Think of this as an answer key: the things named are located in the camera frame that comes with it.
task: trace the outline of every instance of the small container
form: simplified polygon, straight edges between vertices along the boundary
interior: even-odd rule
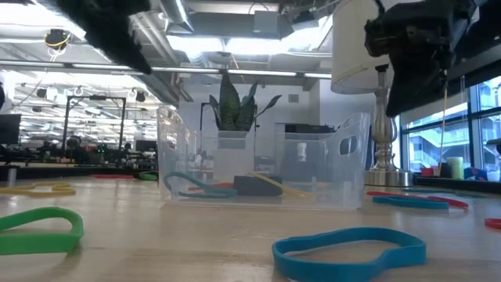
[[[423,176],[423,177],[434,176],[434,170],[433,170],[433,168],[422,168],[421,169],[421,176]]]
[[[464,179],[463,157],[448,157],[447,163],[451,167],[452,179]]]
[[[157,111],[158,162],[161,195],[176,204],[214,206],[355,209],[362,205],[364,171],[369,142],[369,114],[354,114],[335,133],[301,134],[264,132],[197,132],[188,128],[177,112],[167,107]],[[221,187],[250,176],[258,156],[269,157],[272,182],[255,181],[259,189],[281,186],[283,193],[249,193],[225,198],[185,197],[206,190],[179,177],[164,177],[181,172],[204,184]],[[194,161],[199,156],[211,159],[211,166]]]

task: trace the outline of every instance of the red rubber band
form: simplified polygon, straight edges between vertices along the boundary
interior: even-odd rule
[[[456,201],[456,200],[452,200],[452,199],[448,199],[448,198],[444,198],[444,197],[429,196],[427,198],[430,199],[430,200],[448,202],[449,205],[451,205],[453,207],[458,207],[458,208],[468,208],[469,207],[469,205],[467,203],[465,203],[465,202]]]
[[[485,219],[485,226],[501,230],[501,219]]]

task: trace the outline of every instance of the table surface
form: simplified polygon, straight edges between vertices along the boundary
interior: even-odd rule
[[[373,204],[355,211],[211,208],[166,204],[155,182],[65,179],[77,195],[33,199],[0,195],[0,216],[45,206],[76,211],[85,235],[74,253],[0,256],[0,281],[288,281],[274,270],[271,246],[281,238],[353,226],[384,226],[427,242],[427,264],[382,273],[374,281],[499,281],[501,231],[484,219],[501,217],[501,201],[458,198],[461,209],[432,211]],[[368,190],[386,190],[367,187]],[[67,232],[46,219],[8,232]],[[358,242],[324,248],[303,258],[366,262],[393,246]]]

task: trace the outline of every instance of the clear plastic bin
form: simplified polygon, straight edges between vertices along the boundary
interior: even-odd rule
[[[335,133],[274,136],[200,134],[171,109],[160,108],[157,116],[160,188],[170,201],[313,209],[362,204],[368,114],[352,115]],[[256,156],[257,145],[269,146],[271,156]]]

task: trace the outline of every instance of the teal rubber band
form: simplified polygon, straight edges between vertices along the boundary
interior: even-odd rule
[[[292,251],[307,251],[359,240],[381,240],[400,245],[383,251],[372,262],[328,263],[313,262],[287,255]],[[397,230],[380,227],[355,227],[312,236],[278,240],[272,246],[276,268],[298,282],[368,282],[392,268],[426,263],[426,244],[419,238]]]
[[[84,236],[84,223],[74,211],[65,208],[36,208],[0,218],[0,231],[42,219],[66,219],[69,233],[0,233],[0,255],[71,252]]]
[[[448,209],[449,203],[427,198],[407,197],[407,196],[374,196],[373,203],[391,204],[405,208],[429,208]]]
[[[210,186],[210,185],[202,183],[201,181],[198,181],[198,180],[194,179],[193,177],[186,175],[182,172],[171,172],[171,173],[168,173],[164,177],[164,184],[167,187],[167,189],[169,189],[169,191],[171,191],[171,192],[172,192],[172,186],[168,182],[168,179],[171,177],[176,177],[176,176],[190,181],[191,183],[201,187],[202,190],[204,191],[203,194],[178,192],[179,196],[200,198],[200,199],[228,199],[228,198],[236,197],[236,190],[234,190],[234,189],[223,189],[223,188],[217,188],[214,186]]]

